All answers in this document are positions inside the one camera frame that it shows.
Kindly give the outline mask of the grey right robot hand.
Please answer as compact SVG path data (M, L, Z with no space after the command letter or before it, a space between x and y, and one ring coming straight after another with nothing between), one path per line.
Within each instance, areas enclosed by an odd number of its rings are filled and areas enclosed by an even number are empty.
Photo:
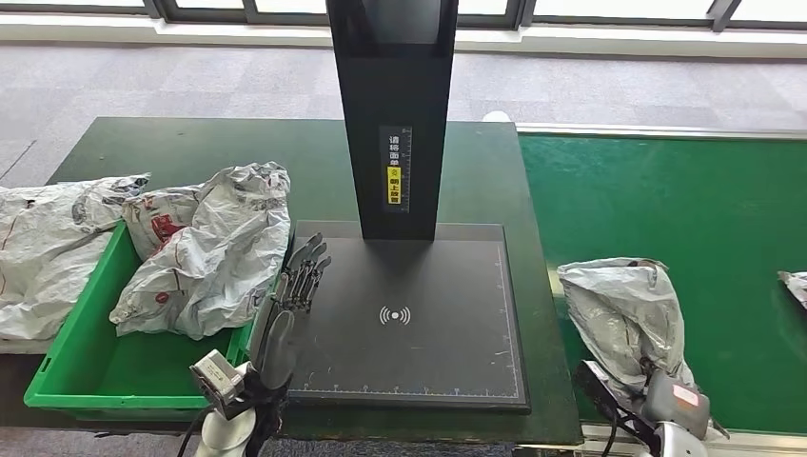
M672 422L703 440L710 418L710 399L695 387L655 371L648 382L641 415L650 422Z

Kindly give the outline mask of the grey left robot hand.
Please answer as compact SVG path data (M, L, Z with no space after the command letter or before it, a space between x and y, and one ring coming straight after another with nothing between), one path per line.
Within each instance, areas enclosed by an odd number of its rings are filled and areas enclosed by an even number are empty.
M270 389L285 385L295 369L315 293L331 263L326 250L320 232L296 249L255 316L248 358Z

